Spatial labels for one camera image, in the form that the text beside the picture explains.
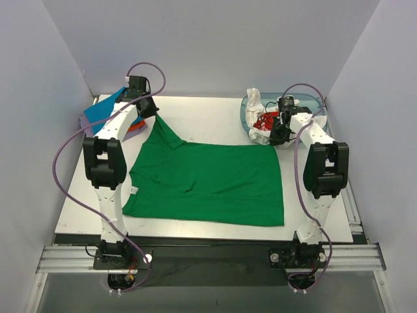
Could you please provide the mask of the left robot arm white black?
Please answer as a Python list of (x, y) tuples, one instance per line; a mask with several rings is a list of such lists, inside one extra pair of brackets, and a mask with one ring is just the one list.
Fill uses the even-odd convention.
[(98, 257), (119, 269), (130, 264), (134, 253), (122, 217), (121, 187), (127, 176), (122, 141), (137, 118), (146, 119), (158, 111), (146, 77), (128, 76), (126, 80), (128, 87), (116, 98), (112, 118), (83, 141), (86, 178), (94, 187), (103, 215)]

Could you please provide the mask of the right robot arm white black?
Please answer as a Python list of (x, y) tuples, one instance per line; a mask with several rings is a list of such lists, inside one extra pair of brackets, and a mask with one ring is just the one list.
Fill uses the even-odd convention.
[(299, 110), (279, 112), (270, 139), (295, 144), (295, 185), (306, 221), (296, 230), (301, 243), (288, 252), (291, 263), (303, 266), (312, 258), (308, 245), (317, 245), (323, 240), (330, 208), (347, 186), (349, 146), (328, 135), (313, 114)]

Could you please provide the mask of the green t shirt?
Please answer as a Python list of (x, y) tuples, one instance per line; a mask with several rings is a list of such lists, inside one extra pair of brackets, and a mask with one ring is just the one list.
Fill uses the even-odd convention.
[(181, 139), (160, 117), (130, 170), (125, 216), (244, 226), (285, 224), (275, 148)]

